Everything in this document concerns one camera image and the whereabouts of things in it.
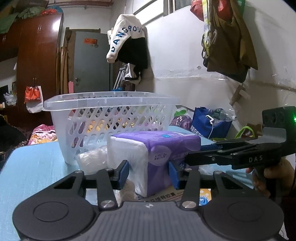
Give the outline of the person right hand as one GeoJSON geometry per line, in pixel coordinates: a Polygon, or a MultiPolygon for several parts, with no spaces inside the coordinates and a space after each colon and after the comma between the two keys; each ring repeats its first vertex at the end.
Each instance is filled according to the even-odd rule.
{"type": "Polygon", "coordinates": [[[255,190],[267,198],[283,197],[295,190],[295,169],[285,158],[277,166],[264,170],[265,179],[259,177],[253,168],[247,168],[246,173],[252,173],[255,190]]]}

